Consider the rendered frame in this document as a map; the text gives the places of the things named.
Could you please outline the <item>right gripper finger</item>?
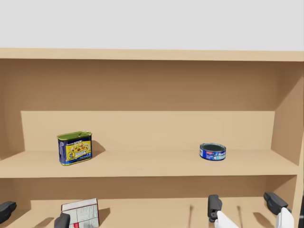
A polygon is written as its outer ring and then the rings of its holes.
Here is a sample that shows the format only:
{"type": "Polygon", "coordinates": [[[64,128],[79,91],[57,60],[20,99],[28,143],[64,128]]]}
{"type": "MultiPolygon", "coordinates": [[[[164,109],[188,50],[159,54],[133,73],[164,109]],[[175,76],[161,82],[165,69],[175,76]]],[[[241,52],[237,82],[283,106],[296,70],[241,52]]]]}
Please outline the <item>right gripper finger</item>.
{"type": "Polygon", "coordinates": [[[263,197],[267,208],[276,215],[275,228],[294,228],[295,220],[288,204],[273,192],[265,192],[263,197]]]}
{"type": "Polygon", "coordinates": [[[217,194],[208,197],[208,218],[214,224],[214,228],[239,228],[222,211],[222,201],[217,194]]]}

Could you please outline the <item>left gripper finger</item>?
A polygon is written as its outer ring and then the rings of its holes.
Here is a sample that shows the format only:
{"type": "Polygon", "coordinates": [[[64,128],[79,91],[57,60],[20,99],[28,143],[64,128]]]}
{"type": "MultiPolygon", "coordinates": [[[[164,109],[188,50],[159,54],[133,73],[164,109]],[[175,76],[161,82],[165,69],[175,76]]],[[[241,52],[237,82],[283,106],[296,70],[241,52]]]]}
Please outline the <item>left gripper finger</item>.
{"type": "Polygon", "coordinates": [[[61,213],[54,221],[54,228],[69,228],[69,225],[70,215],[66,213],[61,213]]]}
{"type": "Polygon", "coordinates": [[[0,204],[0,222],[7,221],[16,207],[17,204],[14,201],[7,201],[0,204]]]}

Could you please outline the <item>pale wooden shelf unit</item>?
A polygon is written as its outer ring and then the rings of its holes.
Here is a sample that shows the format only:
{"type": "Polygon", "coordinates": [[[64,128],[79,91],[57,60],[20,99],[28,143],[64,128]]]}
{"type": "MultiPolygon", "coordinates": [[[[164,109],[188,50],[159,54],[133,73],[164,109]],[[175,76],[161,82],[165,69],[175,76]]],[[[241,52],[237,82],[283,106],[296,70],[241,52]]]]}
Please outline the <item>pale wooden shelf unit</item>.
{"type": "Polygon", "coordinates": [[[0,228],[53,228],[91,198],[100,228],[211,228],[211,194],[275,228],[267,191],[297,228],[303,137],[304,51],[0,48],[0,203],[17,203],[0,228]],[[64,166],[57,136],[79,131],[93,157],[64,166]]]}

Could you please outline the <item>red and white carton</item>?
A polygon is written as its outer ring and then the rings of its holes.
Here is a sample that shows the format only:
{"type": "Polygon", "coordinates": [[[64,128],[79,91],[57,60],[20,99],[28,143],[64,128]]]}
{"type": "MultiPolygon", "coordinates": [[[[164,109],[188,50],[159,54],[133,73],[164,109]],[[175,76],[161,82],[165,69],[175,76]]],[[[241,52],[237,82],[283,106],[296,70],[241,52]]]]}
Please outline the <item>red and white carton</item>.
{"type": "Polygon", "coordinates": [[[99,228],[97,198],[63,204],[61,212],[70,216],[67,228],[99,228]]]}

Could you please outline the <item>blue flat can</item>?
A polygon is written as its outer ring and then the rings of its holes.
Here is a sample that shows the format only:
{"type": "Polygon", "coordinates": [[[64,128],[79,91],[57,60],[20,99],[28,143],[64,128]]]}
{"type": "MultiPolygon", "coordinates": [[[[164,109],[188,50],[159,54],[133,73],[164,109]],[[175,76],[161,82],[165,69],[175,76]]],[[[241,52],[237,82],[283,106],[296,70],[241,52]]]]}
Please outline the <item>blue flat can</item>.
{"type": "Polygon", "coordinates": [[[217,143],[203,143],[199,147],[199,155],[208,161],[222,161],[226,158],[226,147],[217,143]]]}

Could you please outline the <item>green and blue rectangular can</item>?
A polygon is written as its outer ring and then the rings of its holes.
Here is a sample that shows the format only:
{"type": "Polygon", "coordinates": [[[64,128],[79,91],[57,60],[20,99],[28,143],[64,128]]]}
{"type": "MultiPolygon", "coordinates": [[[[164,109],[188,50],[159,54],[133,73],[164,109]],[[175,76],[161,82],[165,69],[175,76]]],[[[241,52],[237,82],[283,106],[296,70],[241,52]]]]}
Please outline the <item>green and blue rectangular can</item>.
{"type": "Polygon", "coordinates": [[[90,160],[92,153],[92,133],[89,131],[79,131],[66,133],[57,136],[59,161],[62,165],[90,160]]]}

